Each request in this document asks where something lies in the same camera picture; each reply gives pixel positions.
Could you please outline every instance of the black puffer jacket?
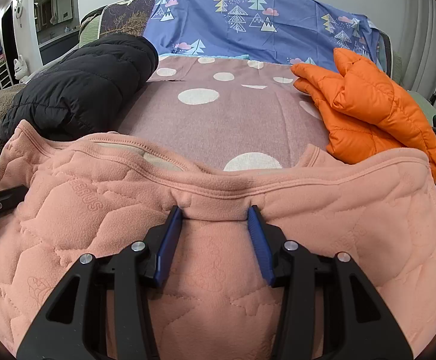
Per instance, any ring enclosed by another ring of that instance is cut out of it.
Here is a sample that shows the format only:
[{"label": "black puffer jacket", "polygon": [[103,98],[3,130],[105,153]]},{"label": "black puffer jacket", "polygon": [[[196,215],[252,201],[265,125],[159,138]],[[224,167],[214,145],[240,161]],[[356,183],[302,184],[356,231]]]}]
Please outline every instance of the black puffer jacket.
[{"label": "black puffer jacket", "polygon": [[51,140],[109,131],[119,110],[157,66],[156,49],[143,37],[119,33],[95,40],[16,94],[0,125],[0,138],[9,140],[22,119]]}]

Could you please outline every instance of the orange puffer jacket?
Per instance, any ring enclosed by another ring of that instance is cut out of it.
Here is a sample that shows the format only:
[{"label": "orange puffer jacket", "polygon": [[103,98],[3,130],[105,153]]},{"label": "orange puffer jacket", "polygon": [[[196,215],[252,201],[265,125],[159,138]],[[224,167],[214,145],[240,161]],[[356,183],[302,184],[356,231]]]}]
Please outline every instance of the orange puffer jacket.
[{"label": "orange puffer jacket", "polygon": [[356,164],[384,150],[412,147],[424,151],[436,182],[436,135],[406,90],[369,59],[334,49],[338,73],[313,64],[296,64],[295,87],[308,93],[330,132],[327,150]]}]

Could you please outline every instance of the blue fabric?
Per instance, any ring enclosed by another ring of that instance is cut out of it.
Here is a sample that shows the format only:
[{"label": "blue fabric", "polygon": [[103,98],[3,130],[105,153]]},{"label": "blue fabric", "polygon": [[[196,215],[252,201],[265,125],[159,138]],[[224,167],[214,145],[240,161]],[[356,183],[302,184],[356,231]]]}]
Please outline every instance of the blue fabric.
[{"label": "blue fabric", "polygon": [[144,31],[158,54],[240,56],[336,71],[332,51],[377,62],[379,30],[364,15],[314,0],[156,0]]},{"label": "blue fabric", "polygon": [[222,58],[222,59],[250,59],[248,54],[239,55],[239,56],[224,56],[224,55],[186,55],[186,54],[176,54],[175,52],[168,52],[166,54],[161,54],[160,56],[207,56],[209,58]]}]

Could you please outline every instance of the silver screw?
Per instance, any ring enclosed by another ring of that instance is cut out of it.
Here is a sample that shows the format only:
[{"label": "silver screw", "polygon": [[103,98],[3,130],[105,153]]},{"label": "silver screw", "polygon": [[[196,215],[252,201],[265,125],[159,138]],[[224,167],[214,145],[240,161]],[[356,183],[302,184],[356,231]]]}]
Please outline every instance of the silver screw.
[{"label": "silver screw", "polygon": [[82,254],[80,257],[80,263],[89,264],[93,260],[93,255],[89,253]]},{"label": "silver screw", "polygon": [[131,249],[132,249],[133,251],[142,251],[145,247],[147,247],[147,246],[146,246],[145,243],[142,242],[142,241],[134,242],[134,243],[131,245]]},{"label": "silver screw", "polygon": [[342,263],[348,263],[349,261],[351,261],[351,256],[345,251],[342,251],[338,253],[338,260]]},{"label": "silver screw", "polygon": [[298,243],[295,242],[295,241],[286,241],[286,242],[284,243],[284,248],[285,248],[287,251],[295,251],[296,249],[298,249],[298,247],[299,247],[299,245],[298,245]]}]

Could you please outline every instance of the pink fabric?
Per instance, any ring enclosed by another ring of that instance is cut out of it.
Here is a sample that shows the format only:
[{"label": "pink fabric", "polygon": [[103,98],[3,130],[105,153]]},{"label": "pink fabric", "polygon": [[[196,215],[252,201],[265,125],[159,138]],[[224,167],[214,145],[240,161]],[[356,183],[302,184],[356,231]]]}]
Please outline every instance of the pink fabric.
[{"label": "pink fabric", "polygon": [[269,356],[282,291],[261,277],[252,204],[314,253],[348,251],[415,355],[436,333],[436,187],[419,150],[348,166],[310,145],[294,168],[227,173],[118,134],[49,142],[22,121],[1,154],[0,190],[21,183],[25,201],[0,218],[0,340],[12,353],[81,254],[119,252],[175,204],[186,219],[171,276],[149,294],[163,360]]}]

